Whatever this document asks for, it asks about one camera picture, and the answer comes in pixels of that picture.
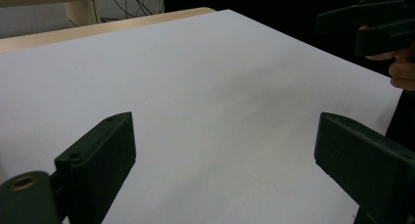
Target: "black cable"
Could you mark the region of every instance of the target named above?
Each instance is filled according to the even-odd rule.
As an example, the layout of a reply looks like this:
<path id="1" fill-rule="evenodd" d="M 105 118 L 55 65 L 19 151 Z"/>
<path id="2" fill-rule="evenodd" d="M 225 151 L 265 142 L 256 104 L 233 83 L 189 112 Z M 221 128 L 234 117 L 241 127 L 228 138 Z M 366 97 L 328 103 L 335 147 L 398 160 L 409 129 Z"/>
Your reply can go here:
<path id="1" fill-rule="evenodd" d="M 143 11 L 145 16 L 149 16 L 147 13 L 149 13 L 150 15 L 153 14 L 140 0 L 135 0 L 135 1 L 137 2 L 140 9 Z"/>
<path id="2" fill-rule="evenodd" d="M 130 17 L 132 17 L 132 18 L 135 18 L 135 16 L 133 16 L 133 15 L 131 15 L 131 14 L 129 14 L 124 8 L 122 8 L 119 4 L 118 4 L 118 2 L 116 2 L 116 0 L 114 0 L 115 1 L 115 3 L 119 6 L 119 8 L 120 9 L 122 9 L 128 16 L 130 16 Z"/>
<path id="3" fill-rule="evenodd" d="M 162 12 L 163 8 L 164 8 L 164 0 L 162 0 L 161 2 L 161 7 L 159 6 L 159 14 Z"/>
<path id="4" fill-rule="evenodd" d="M 114 21 L 120 21 L 120 19 L 101 17 L 101 22 L 114 22 Z"/>
<path id="5" fill-rule="evenodd" d="M 124 0 L 124 4 L 125 4 L 125 19 L 128 19 L 128 8 L 127 8 L 127 0 Z"/>

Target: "white paper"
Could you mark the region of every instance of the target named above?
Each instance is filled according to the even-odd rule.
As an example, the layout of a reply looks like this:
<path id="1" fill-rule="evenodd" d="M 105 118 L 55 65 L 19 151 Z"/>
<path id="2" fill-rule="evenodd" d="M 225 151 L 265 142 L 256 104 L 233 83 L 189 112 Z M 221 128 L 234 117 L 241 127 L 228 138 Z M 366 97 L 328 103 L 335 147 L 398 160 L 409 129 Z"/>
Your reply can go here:
<path id="1" fill-rule="evenodd" d="M 0 168 L 132 112 L 137 162 L 104 223 L 351 224 L 313 157 L 320 113 L 385 133 L 401 91 L 225 10 L 0 55 Z"/>

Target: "human hand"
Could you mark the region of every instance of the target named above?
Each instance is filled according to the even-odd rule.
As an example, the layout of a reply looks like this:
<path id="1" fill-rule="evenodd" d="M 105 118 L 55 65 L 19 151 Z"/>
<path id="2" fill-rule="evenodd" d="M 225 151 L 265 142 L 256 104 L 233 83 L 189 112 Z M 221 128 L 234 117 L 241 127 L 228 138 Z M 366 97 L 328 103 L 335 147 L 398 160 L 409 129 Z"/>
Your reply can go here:
<path id="1" fill-rule="evenodd" d="M 409 48 L 366 56 L 366 58 L 373 61 L 395 59 L 389 68 L 391 85 L 396 88 L 415 91 L 415 41 L 412 42 Z"/>

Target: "beige tabletop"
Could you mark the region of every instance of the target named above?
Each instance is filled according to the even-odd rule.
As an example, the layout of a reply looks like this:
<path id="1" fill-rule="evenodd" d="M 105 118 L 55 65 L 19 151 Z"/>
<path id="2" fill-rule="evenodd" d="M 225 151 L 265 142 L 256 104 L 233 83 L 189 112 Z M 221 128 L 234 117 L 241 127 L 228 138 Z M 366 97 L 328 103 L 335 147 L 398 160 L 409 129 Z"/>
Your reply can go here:
<path id="1" fill-rule="evenodd" d="M 126 29 L 134 26 L 142 26 L 157 22 L 167 22 L 187 17 L 193 17 L 206 13 L 214 12 L 213 9 L 207 7 L 157 14 L 147 17 L 123 20 L 118 22 L 99 23 L 69 29 L 42 32 L 37 34 L 17 36 L 11 38 L 0 39 L 0 53 L 16 51 L 20 49 L 46 45 L 75 38 L 81 38 L 96 35 L 105 32 L 112 32 Z"/>

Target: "paper sheet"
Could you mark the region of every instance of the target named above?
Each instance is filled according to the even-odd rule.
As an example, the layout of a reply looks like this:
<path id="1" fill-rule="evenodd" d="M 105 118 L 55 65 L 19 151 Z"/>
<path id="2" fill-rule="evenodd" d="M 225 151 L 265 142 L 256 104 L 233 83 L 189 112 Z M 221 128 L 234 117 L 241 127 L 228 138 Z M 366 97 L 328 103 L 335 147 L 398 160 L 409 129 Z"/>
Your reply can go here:
<path id="1" fill-rule="evenodd" d="M 319 115 L 385 133 L 401 91 L 235 12 L 0 54 L 0 168 L 53 159 L 132 112 L 137 162 L 104 223 L 351 224 L 315 164 Z"/>

